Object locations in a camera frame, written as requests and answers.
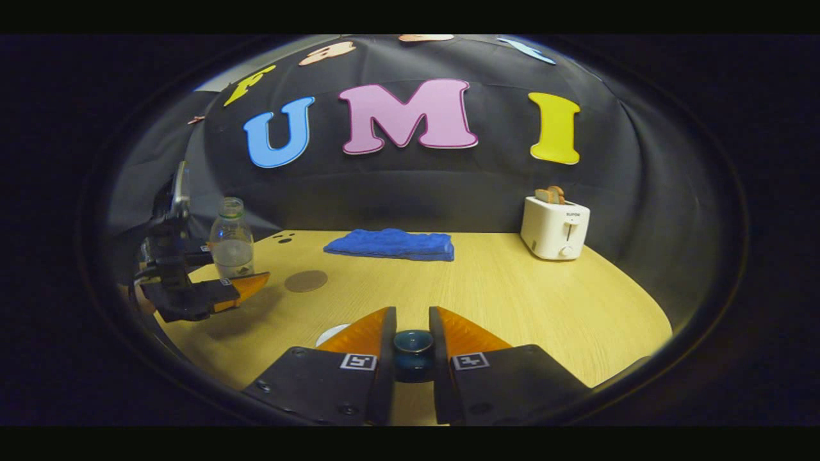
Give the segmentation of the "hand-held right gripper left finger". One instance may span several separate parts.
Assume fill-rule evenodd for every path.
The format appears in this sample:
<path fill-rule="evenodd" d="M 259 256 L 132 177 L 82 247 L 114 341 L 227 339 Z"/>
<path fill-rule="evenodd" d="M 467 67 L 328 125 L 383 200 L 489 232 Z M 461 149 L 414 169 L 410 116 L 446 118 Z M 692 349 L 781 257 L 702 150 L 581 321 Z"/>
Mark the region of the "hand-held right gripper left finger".
<path fill-rule="evenodd" d="M 395 382 L 396 332 L 396 308 L 384 307 L 318 348 L 289 348 L 242 392 L 300 423 L 386 426 Z"/>

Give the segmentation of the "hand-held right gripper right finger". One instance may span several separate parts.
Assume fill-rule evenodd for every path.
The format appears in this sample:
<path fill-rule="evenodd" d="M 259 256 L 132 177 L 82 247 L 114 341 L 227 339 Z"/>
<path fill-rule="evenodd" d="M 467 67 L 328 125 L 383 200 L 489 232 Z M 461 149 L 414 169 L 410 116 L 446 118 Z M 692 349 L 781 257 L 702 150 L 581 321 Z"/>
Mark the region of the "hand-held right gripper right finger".
<path fill-rule="evenodd" d="M 536 344 L 513 346 L 433 306 L 434 408 L 439 424 L 516 426 L 559 416 L 591 388 Z"/>

